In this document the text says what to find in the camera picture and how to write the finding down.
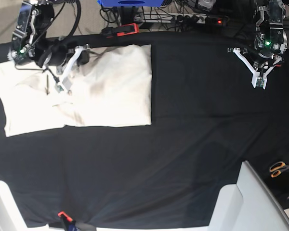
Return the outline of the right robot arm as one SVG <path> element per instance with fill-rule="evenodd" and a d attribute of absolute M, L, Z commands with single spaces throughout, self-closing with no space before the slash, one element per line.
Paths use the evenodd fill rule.
<path fill-rule="evenodd" d="M 34 62 L 37 68 L 22 70 L 46 71 L 49 66 L 58 67 L 60 71 L 67 68 L 67 63 L 76 54 L 76 49 L 68 42 L 78 28 L 81 17 L 79 0 L 64 0 L 58 13 L 54 11 L 53 0 L 24 0 L 17 18 L 17 25 L 12 34 L 8 60 L 16 69 Z M 74 25 L 67 36 L 51 40 L 46 38 L 47 31 L 60 15 L 66 4 L 76 5 L 77 13 Z"/>

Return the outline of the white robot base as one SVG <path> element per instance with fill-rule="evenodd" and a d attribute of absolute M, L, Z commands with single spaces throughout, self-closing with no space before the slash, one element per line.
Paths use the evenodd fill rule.
<path fill-rule="evenodd" d="M 0 231 L 48 231 L 48 225 L 27 227 L 9 186 L 0 180 Z"/>
<path fill-rule="evenodd" d="M 289 217 L 248 161 L 220 189 L 209 231 L 289 231 Z"/>

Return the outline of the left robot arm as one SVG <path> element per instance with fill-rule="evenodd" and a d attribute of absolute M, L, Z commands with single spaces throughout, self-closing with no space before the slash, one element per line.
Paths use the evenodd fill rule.
<path fill-rule="evenodd" d="M 285 4 L 281 0 L 253 0 L 253 41 L 249 44 L 252 66 L 262 76 L 283 61 L 288 39 L 284 32 Z"/>

